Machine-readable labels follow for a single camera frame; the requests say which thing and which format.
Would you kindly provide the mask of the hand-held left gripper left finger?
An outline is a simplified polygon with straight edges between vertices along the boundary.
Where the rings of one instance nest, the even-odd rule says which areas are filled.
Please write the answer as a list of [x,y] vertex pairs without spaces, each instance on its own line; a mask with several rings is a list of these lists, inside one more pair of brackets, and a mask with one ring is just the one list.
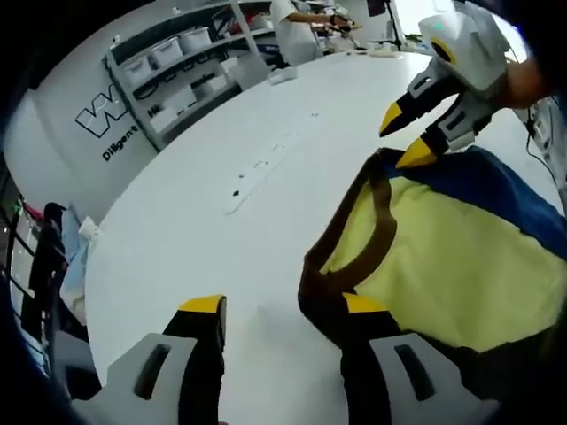
[[74,410],[87,424],[216,424],[224,374],[227,299],[179,305],[107,370],[105,386]]

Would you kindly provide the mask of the person's right hand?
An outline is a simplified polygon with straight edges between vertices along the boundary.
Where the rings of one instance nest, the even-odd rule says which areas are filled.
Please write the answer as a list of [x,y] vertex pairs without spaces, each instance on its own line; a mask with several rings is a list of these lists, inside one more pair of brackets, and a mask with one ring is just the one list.
[[525,109],[552,96],[555,86],[548,81],[536,58],[509,62],[503,83],[493,96],[500,108]]

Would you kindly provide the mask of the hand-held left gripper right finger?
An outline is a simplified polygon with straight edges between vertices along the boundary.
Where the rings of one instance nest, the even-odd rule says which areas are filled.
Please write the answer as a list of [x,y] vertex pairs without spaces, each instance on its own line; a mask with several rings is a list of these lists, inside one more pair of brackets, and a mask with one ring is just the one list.
[[346,293],[341,374],[350,424],[487,424],[497,402],[462,384],[458,366],[416,333],[380,337],[393,324],[376,303]]

